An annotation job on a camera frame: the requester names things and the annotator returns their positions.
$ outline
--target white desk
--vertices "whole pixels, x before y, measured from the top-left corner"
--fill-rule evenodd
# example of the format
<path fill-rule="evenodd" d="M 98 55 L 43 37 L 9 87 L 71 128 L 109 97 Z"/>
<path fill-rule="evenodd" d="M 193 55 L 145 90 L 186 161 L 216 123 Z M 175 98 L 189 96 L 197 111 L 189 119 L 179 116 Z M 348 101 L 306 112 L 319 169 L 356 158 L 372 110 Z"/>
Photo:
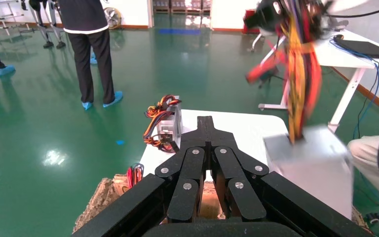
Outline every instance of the white desk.
<path fill-rule="evenodd" d="M 275 116 L 182 110 L 183 133 L 197 129 L 197 116 L 212 116 L 216 129 L 233 133 L 241 151 L 266 165 L 268 163 L 263 138 L 287 133 L 284 121 Z M 171 156 L 173 154 L 147 145 L 140 160 L 140 163 L 145 166 L 144 175 L 154 174 L 156 167 Z M 213 181 L 209 172 L 207 172 L 206 181 Z"/>
<path fill-rule="evenodd" d="M 355 73 L 352 76 L 351 80 L 349 81 L 348 86 L 346 87 L 346 90 L 343 93 L 341 101 L 339 102 L 338 107 L 336 108 L 331 121 L 328 123 L 328 127 L 333 132 L 335 132 L 337 127 L 339 126 L 339 122 L 349 102 L 351 101 L 351 98 L 357 86 L 359 85 L 359 82 L 361 81 L 361 78 L 364 75 L 365 70 L 375 68 L 374 64 L 371 63 L 369 60 L 355 57 L 354 55 L 349 54 L 345 51 L 342 51 L 341 49 L 338 49 L 334 45 L 332 45 L 330 43 L 330 40 L 332 39 L 331 36 L 335 36 L 339 34 L 344 36 L 344 40 L 368 41 L 379 46 L 379 43 L 376 43 L 372 40 L 359 36 L 350 31 L 331 32 L 330 34 L 324 36 L 327 39 L 320 40 L 315 43 L 315 51 L 316 51 L 317 60 L 319 61 L 319 64 L 321 66 L 356 68 Z M 268 55 L 263 59 L 261 64 L 265 60 L 267 60 L 272 54 L 273 54 L 273 51 L 270 51 Z M 288 86 L 285 86 L 284 94 L 281 99 L 281 103 L 279 105 L 259 104 L 258 107 L 262 110 L 263 109 L 286 110 L 287 106 L 285 104 L 285 101 L 286 101 L 285 95 L 287 94 L 288 89 L 289 89 Z"/>

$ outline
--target green epoxy floor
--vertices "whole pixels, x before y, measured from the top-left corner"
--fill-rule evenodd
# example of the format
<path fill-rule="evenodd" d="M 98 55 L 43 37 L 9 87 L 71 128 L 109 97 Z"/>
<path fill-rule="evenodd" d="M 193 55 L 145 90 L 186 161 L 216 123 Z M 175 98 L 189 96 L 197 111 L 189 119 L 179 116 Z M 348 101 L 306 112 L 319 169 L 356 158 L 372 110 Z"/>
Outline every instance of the green epoxy floor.
<path fill-rule="evenodd" d="M 157 17 L 155 24 L 170 27 L 160 22 L 166 18 Z M 98 69 L 92 66 L 95 103 L 84 111 L 71 46 L 43 49 L 38 32 L 16 35 L 0 32 L 0 56 L 17 70 L 0 79 L 0 237 L 68 236 L 101 179 L 125 173 L 140 160 L 149 122 L 143 112 L 165 94 L 181 95 L 184 109 L 287 121 L 285 112 L 258 109 L 259 103 L 279 103 L 281 80 L 258 90 L 244 79 L 268 52 L 263 42 L 255 53 L 247 51 L 255 36 L 208 29 L 199 36 L 161 35 L 157 29 L 111 32 L 114 85 L 124 98 L 102 108 Z M 329 68 L 323 70 L 321 98 L 308 124 L 327 123 L 346 87 Z M 337 135 L 344 142 L 352 138 L 363 101 L 356 93 L 341 120 Z M 361 131 L 379 134 L 378 107 L 369 110 Z M 356 186 L 369 193 L 360 179 Z M 354 204 L 363 213 L 379 211 L 361 192 Z M 373 230 L 379 235 L 379 225 Z"/>

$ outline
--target red object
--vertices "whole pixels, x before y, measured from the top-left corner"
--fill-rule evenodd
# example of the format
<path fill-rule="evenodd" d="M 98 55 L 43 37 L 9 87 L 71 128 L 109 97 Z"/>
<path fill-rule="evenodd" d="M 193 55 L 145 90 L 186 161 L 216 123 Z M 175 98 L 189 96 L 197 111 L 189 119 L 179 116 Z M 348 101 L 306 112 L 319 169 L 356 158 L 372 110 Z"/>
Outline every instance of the red object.
<path fill-rule="evenodd" d="M 246 18 L 246 17 L 249 17 L 249 16 L 253 16 L 254 14 L 255 14 L 255 12 L 256 12 L 256 10 L 255 9 L 249 9 L 249 10 L 246 10 L 246 13 L 245 13 L 245 17 L 244 18 Z M 246 27 L 246 25 L 243 25 L 243 31 L 242 31 L 242 33 L 244 33 L 244 34 L 252 34 L 252 33 L 254 33 L 254 34 L 259 34 L 259 28 L 251 28 L 251 29 L 248 29 L 247 27 Z"/>

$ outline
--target wire bundle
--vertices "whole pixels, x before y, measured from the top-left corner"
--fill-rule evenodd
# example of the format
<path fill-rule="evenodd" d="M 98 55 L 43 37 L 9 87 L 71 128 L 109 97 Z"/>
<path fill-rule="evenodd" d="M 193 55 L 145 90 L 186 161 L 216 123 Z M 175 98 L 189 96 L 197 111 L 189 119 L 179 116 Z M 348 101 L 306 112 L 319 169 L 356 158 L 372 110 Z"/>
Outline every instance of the wire bundle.
<path fill-rule="evenodd" d="M 143 134 L 143 140 L 146 144 L 150 144 L 154 147 L 157 147 L 159 150 L 162 150 L 164 152 L 175 152 L 171 145 L 172 141 L 169 141 L 169 139 L 164 134 L 157 134 L 154 136 L 151 135 L 154 131 L 154 128 L 158 125 L 160 121 L 173 114 L 173 112 L 167 111 L 168 107 L 177 105 L 179 103 L 181 103 L 181 100 L 177 100 L 175 96 L 165 95 L 158 103 L 156 103 L 155 106 L 148 107 L 148 110 L 145 112 L 145 115 L 146 117 L 151 118 L 152 121 L 150 122 L 145 133 Z"/>
<path fill-rule="evenodd" d="M 145 171 L 144 165 L 140 163 L 135 163 L 130 166 L 127 170 L 127 181 L 128 188 L 131 189 L 136 185 L 141 179 L 143 179 L 143 172 Z"/>
<path fill-rule="evenodd" d="M 308 5 L 304 0 L 290 0 L 291 13 L 277 32 L 287 38 L 284 49 L 275 52 L 263 64 L 256 66 L 246 77 L 248 82 L 283 63 L 286 66 L 286 78 L 289 86 L 286 104 L 289 115 L 289 135 L 292 143 L 301 139 L 303 125 L 317 103 L 322 82 L 321 68 L 317 61 L 312 42 L 320 27 L 322 14 L 320 6 Z"/>

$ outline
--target black jacket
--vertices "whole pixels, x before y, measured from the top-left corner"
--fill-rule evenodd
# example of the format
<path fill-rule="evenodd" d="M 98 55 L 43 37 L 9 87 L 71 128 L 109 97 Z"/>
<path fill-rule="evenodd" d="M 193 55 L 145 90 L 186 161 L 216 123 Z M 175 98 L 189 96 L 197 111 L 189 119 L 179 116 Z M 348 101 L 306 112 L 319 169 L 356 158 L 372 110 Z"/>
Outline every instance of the black jacket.
<path fill-rule="evenodd" d="M 100 0 L 59 0 L 63 27 L 71 31 L 94 31 L 106 27 Z"/>

